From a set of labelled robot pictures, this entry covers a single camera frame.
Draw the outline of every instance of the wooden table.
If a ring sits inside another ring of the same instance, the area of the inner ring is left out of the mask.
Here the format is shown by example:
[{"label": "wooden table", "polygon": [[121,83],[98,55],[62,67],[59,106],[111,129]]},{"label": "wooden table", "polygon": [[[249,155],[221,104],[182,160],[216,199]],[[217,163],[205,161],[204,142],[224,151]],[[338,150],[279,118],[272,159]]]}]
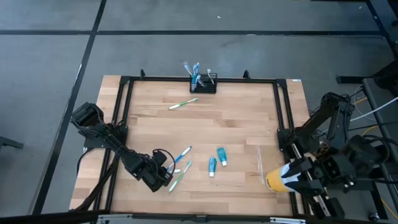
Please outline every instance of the wooden table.
[{"label": "wooden table", "polygon": [[[111,121],[119,80],[114,75],[103,78],[96,104],[104,111],[105,122]],[[300,126],[308,119],[302,83],[287,80],[287,85],[294,122]],[[286,125],[282,90],[280,96]],[[168,110],[194,97],[199,100]],[[284,165],[271,84],[219,83],[215,95],[206,95],[191,94],[185,82],[135,81],[127,125],[128,148],[150,155],[162,148],[177,157],[192,146],[177,169],[184,169],[189,160],[192,166],[169,194],[171,184],[152,193],[119,163],[112,212],[292,215],[289,195],[271,192],[264,183],[270,170]],[[218,147],[226,149],[228,165],[222,167],[218,161],[215,177],[209,177],[208,160],[216,157]],[[97,184],[103,156],[104,149],[95,149],[81,161],[70,208],[79,206]],[[100,208],[107,190],[106,185]],[[297,201],[303,213],[298,194]]]}]

